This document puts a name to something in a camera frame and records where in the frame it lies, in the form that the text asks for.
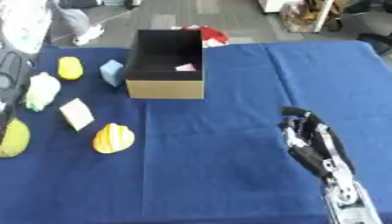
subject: cardboard box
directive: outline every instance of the cardboard box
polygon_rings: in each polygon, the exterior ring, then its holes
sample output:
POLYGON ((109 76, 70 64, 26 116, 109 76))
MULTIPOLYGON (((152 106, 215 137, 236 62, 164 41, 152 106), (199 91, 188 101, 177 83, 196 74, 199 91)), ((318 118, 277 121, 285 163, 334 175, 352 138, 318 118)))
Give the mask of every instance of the cardboard box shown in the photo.
POLYGON ((203 99, 200 31, 139 31, 125 73, 132 98, 203 99), (189 63, 195 71, 176 70, 189 63))

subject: robotic hand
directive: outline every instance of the robotic hand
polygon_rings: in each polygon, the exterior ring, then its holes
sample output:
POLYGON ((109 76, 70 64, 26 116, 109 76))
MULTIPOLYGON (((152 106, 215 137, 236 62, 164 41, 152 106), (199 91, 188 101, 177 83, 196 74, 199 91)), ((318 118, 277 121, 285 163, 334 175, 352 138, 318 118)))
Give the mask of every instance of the robotic hand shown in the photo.
POLYGON ((289 153, 323 182, 332 224, 381 224, 368 192, 354 179, 354 166, 341 141, 312 112, 284 107, 280 127, 289 153))

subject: white sneaker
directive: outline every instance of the white sneaker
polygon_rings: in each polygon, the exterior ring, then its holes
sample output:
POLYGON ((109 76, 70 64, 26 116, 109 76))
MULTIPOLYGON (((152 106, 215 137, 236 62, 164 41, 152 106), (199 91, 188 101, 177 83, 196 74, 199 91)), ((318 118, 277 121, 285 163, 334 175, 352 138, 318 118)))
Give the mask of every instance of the white sneaker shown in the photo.
POLYGON ((91 26, 86 33, 80 35, 77 38, 74 38, 73 44, 76 46, 84 46, 91 40, 99 38, 104 32, 105 30, 100 24, 91 26))

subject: yellow toy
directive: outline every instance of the yellow toy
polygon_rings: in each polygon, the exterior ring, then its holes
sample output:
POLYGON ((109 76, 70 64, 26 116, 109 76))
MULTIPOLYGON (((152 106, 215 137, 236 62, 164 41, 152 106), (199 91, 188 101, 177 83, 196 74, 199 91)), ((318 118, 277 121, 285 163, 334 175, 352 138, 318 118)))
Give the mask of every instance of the yellow toy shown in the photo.
POLYGON ((27 148, 30 141, 30 131, 27 126, 13 119, 5 131, 3 141, 0 144, 0 158, 13 158, 27 148))
POLYGON ((78 58, 62 57, 59 59, 59 77, 64 80, 77 80, 83 75, 83 65, 78 58))
POLYGON ((126 126, 110 123, 100 130, 93 141, 96 151, 104 154, 128 149, 135 142, 135 134, 126 126))

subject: red object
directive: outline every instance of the red object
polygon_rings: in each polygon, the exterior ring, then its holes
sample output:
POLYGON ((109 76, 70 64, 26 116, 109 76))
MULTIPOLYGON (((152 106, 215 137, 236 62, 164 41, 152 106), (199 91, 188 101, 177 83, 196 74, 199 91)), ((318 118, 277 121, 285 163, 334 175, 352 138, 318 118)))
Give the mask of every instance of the red object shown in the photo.
POLYGON ((183 30, 201 30, 201 36, 203 41, 207 41, 209 39, 216 39, 222 44, 226 44, 228 42, 228 36, 221 31, 215 30, 213 28, 209 28, 206 26, 201 26, 200 28, 189 28, 187 26, 182 28, 183 30))

